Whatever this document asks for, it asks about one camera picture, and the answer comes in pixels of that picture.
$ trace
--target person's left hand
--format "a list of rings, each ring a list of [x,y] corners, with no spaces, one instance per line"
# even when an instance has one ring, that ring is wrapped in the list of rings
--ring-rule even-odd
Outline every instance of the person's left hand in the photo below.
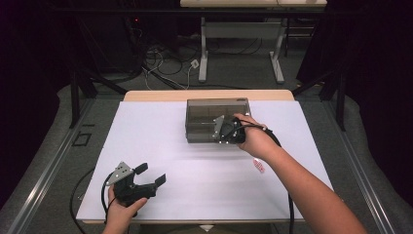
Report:
[[[109,187],[108,198],[109,204],[115,199],[113,185]],[[147,198],[141,198],[126,208],[115,199],[115,201],[108,207],[106,227],[103,230],[103,233],[125,233],[131,223],[132,217],[146,204],[147,201]]]

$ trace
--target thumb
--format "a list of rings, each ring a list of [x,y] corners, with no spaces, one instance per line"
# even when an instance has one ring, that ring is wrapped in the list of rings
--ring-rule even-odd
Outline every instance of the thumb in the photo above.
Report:
[[[148,201],[147,198],[141,198],[134,202],[132,205],[128,207],[128,211],[131,212],[131,215],[134,215],[139,211]]]

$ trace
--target desk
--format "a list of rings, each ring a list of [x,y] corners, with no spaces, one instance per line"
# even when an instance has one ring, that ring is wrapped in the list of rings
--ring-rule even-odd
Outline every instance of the desk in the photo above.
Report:
[[[288,220],[287,193],[270,167],[260,174],[236,145],[189,144],[186,99],[249,99],[253,117],[271,126],[283,147],[331,187],[301,107],[290,91],[135,91],[120,103],[77,218],[102,222],[100,188],[121,161],[148,163],[138,184],[167,174],[139,223],[237,223]],[[296,218],[302,215],[295,210]]]
[[[181,0],[181,7],[189,8],[323,8],[326,0]],[[285,23],[280,22],[206,22],[201,18],[202,56],[199,81],[207,80],[207,38],[265,38],[276,39],[276,46],[270,52],[277,83],[283,84],[279,56]]]

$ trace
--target person's right hand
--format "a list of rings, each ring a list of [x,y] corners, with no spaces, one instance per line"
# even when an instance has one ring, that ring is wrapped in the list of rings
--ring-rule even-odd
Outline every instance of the person's right hand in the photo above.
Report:
[[[234,114],[235,117],[241,120],[243,125],[248,125],[250,123],[261,125],[267,128],[265,125],[257,123],[251,116],[245,116],[242,114]],[[267,161],[268,157],[277,151],[279,146],[261,129],[246,127],[245,128],[245,142],[238,144],[238,147],[251,156]]]

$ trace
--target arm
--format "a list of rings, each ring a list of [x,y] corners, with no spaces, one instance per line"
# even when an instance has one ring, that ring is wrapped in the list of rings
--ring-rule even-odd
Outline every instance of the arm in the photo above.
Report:
[[[110,206],[108,207],[107,222],[106,222],[106,227],[103,230],[103,234],[123,234],[125,233],[126,230],[128,229],[128,226],[131,223],[131,218],[147,202],[146,198],[141,198],[126,208],[122,206],[118,202],[118,200],[115,199],[115,193],[113,192],[113,185],[109,187],[108,198],[109,198],[108,201],[109,201]]]
[[[235,114],[235,117],[256,123],[249,116]],[[328,186],[277,146],[262,130],[246,128],[245,133],[246,140],[239,148],[264,160],[274,170],[316,233],[366,233],[352,211]]]

